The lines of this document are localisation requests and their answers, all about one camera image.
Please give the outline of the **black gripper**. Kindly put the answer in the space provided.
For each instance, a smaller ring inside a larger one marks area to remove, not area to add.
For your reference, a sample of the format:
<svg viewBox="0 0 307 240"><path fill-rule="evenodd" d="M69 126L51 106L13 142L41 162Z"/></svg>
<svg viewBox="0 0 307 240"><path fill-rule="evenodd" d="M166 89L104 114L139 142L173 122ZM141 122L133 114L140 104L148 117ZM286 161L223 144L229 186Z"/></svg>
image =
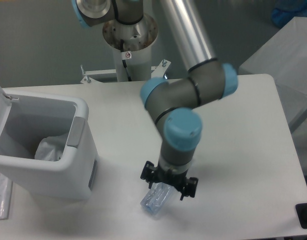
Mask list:
<svg viewBox="0 0 307 240"><path fill-rule="evenodd" d="M170 170L165 171L160 166L156 167L152 162L146 161L140 178L148 183L151 189L153 183L165 183L181 192L180 200L184 197L194 198L196 195L199 179L196 177L186 178L187 170L181 174L173 174Z"/></svg>

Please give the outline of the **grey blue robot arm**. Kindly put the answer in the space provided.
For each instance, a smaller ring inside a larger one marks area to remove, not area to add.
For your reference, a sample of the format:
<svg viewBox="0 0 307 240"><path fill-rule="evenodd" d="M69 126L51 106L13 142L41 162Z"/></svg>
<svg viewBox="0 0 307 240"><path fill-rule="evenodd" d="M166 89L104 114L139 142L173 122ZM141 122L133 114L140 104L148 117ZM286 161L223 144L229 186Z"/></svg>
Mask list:
<svg viewBox="0 0 307 240"><path fill-rule="evenodd" d="M171 33L188 76L175 82L151 76L151 51L158 36L155 20L141 0L74 0L72 7L84 27L103 24L102 34L114 52L117 80L144 81L143 105L161 138L157 164L147 161L141 179L149 185L165 183L194 197L196 177L187 177L202 135L202 121L194 109L233 94L238 76L232 65L218 61L195 4L162 0Z"/></svg>

